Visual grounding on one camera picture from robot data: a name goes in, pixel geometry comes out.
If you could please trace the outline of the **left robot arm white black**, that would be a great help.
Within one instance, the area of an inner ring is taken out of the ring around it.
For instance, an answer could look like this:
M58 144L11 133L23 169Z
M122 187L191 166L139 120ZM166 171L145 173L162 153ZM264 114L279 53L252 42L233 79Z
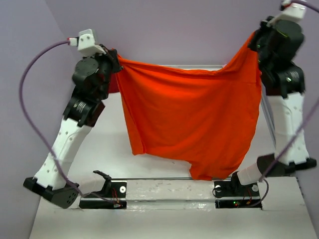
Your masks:
M63 209L69 208L78 196L91 194L105 200L112 188L112 178L99 170L94 170L82 182L74 183L67 178L81 144L105 108L103 100L108 98L111 77L123 68L116 49L100 47L101 52L94 50L75 66L72 75L75 87L52 145L32 122L25 106L21 107L27 121L49 150L41 168L34 176L26 178L23 185Z

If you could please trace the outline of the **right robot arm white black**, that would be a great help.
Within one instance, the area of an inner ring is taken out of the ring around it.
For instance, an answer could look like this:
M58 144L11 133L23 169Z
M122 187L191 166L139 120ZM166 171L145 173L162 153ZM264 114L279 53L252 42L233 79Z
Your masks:
M305 36L298 23L275 19L261 21L248 47L258 54L258 67L274 122L275 151L259 156L253 165L233 173L229 189L234 195L243 194L248 185L262 177L288 176L299 170L315 168L310 157L303 120L305 76L293 62Z

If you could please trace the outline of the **orange t-shirt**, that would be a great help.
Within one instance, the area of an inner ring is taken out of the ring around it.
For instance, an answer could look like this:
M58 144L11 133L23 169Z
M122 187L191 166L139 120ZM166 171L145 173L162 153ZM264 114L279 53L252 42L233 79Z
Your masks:
M190 163L195 180L224 179L256 132L262 84L247 43L217 71L119 58L116 74L133 155Z

